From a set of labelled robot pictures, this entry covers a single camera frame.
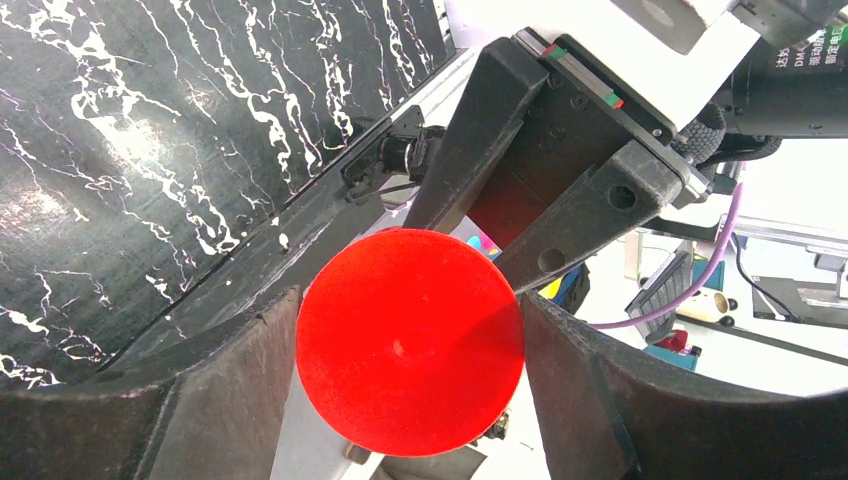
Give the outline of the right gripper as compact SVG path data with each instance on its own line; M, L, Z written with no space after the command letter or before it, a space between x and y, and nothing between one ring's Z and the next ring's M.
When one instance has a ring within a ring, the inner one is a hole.
M712 187L670 120L573 37L512 40L482 49L404 226L449 233L469 211L523 293Z

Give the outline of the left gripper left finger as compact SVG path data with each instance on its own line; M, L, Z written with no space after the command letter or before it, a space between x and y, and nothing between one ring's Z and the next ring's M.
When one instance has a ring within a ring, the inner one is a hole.
M302 292L76 385L1 396L5 479L266 479Z

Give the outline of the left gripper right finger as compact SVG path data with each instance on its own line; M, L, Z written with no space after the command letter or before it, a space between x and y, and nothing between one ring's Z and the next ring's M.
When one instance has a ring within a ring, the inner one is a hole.
M526 370L554 479L843 479L847 396L792 397L671 365L535 295Z

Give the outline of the red wine glass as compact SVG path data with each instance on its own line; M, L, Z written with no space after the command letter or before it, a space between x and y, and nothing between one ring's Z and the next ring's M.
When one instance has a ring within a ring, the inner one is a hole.
M345 247L298 314L309 401L342 437L386 455L436 455L481 437L506 410L524 359L504 275L429 230L389 228Z

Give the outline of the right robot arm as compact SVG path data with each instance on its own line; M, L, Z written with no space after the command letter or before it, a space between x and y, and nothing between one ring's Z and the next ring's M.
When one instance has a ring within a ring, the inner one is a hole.
M405 224L440 232L470 217L501 246L512 289L540 287L638 228L698 239L663 220L718 192L720 163L784 139L847 134L847 30L835 1L740 1L760 39L704 110L719 136L678 131L570 35L526 28L485 46L434 146Z

